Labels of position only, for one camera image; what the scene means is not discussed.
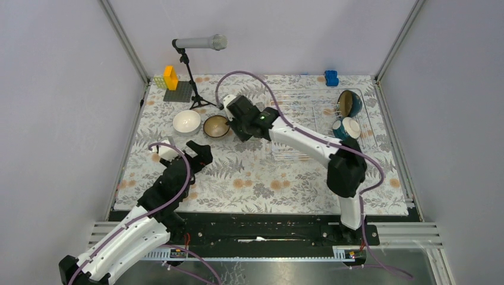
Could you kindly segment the black gold striped bowl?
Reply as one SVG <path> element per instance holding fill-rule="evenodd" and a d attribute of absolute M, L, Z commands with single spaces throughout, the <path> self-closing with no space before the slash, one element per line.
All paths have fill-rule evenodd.
<path fill-rule="evenodd" d="M 227 118 L 222 115 L 213 115 L 203 124 L 203 132 L 210 138 L 223 137 L 230 129 Z"/>

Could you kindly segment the plain white bowl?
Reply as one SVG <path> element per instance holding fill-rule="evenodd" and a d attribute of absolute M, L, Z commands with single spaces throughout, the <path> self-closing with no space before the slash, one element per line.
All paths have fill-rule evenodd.
<path fill-rule="evenodd" d="M 172 124 L 178 135 L 195 135 L 201 128 L 201 116 L 196 111 L 184 110 L 175 115 Z"/>

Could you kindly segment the white wire dish rack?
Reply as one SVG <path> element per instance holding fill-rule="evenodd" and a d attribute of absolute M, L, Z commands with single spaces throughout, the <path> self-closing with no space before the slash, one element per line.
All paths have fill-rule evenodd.
<path fill-rule="evenodd" d="M 342 88 L 290 89 L 273 91 L 282 112 L 291 122 L 298 123 L 318 133 L 333 136 L 333 124 L 342 118 L 338 99 Z M 373 134 L 372 121 L 365 106 L 354 117 L 361 128 L 357 139 L 366 153 L 378 149 Z"/>

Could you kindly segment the teal white mug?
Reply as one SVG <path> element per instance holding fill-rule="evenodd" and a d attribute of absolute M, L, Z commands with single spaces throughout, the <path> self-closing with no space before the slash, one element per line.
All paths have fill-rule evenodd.
<path fill-rule="evenodd" d="M 350 117 L 338 119 L 332 126 L 335 138 L 345 140 L 347 138 L 357 139 L 360 137 L 361 128 L 359 123 Z"/>

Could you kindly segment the dark teal floral bowl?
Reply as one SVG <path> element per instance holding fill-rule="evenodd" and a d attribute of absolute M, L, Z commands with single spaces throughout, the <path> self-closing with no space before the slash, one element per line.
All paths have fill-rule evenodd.
<path fill-rule="evenodd" d="M 338 110 L 343 118 L 354 118 L 362 110 L 363 101 L 357 93 L 351 90 L 344 90 L 339 96 L 338 105 Z"/>

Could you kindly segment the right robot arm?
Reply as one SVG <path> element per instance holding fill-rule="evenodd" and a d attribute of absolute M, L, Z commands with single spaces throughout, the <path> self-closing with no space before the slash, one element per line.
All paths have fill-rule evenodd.
<path fill-rule="evenodd" d="M 285 144 L 324 166 L 327 187 L 338 197 L 343 241 L 355 245 L 364 237 L 358 189 L 365 180 L 367 163 L 355 139 L 317 133 L 291 122 L 279 106 L 260 110 L 245 96 L 230 94 L 213 106 L 226 113 L 227 124 L 241 141 L 255 137 Z"/>

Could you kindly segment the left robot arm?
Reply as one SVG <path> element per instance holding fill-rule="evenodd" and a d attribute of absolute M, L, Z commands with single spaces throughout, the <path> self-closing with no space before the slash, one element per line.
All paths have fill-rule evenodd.
<path fill-rule="evenodd" d="M 60 260 L 62 284 L 114 284 L 158 246 L 182 241 L 185 222 L 175 210 L 206 163 L 188 154 L 161 162 L 163 173 L 111 232 L 79 256 Z"/>

